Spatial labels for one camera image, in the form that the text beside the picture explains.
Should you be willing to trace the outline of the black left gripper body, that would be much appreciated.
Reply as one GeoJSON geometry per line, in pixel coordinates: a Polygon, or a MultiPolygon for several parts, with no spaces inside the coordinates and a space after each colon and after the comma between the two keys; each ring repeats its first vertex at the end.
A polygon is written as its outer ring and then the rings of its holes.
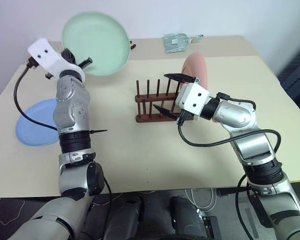
{"type": "Polygon", "coordinates": [[[75,56],[73,55],[73,53],[68,49],[65,48],[62,52],[61,52],[61,56],[70,64],[74,64],[76,65],[76,59],[75,56]]]}

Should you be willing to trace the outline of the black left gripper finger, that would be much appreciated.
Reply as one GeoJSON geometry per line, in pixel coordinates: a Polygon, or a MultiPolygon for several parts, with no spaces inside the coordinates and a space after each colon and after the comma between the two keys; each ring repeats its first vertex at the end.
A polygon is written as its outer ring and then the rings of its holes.
{"type": "Polygon", "coordinates": [[[93,60],[90,57],[88,57],[87,59],[85,59],[84,61],[82,61],[80,64],[78,64],[78,66],[80,68],[86,68],[87,66],[89,66],[92,63],[93,63],[93,60]]]}

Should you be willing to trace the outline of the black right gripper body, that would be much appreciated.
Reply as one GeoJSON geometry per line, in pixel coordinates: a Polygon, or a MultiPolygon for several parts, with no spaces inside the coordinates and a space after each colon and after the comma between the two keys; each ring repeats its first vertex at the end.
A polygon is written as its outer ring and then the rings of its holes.
{"type": "Polygon", "coordinates": [[[177,123],[183,124],[185,121],[193,120],[193,119],[194,119],[194,115],[191,112],[182,110],[177,118],[177,123]]]}

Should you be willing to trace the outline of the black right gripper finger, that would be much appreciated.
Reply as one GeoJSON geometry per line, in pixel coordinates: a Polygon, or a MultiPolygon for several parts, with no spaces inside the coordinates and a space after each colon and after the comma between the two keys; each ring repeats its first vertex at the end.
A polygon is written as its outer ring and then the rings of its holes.
{"type": "Polygon", "coordinates": [[[178,119],[178,115],[175,115],[173,112],[171,112],[170,110],[166,109],[166,108],[163,108],[159,105],[156,105],[154,104],[153,105],[158,111],[160,114],[162,114],[163,116],[165,117],[168,117],[170,119],[173,119],[173,120],[177,120],[178,119]]]}
{"type": "Polygon", "coordinates": [[[164,76],[168,79],[177,81],[179,83],[199,83],[200,79],[198,77],[192,77],[189,75],[185,75],[182,73],[168,73],[164,74],[164,76]]]}

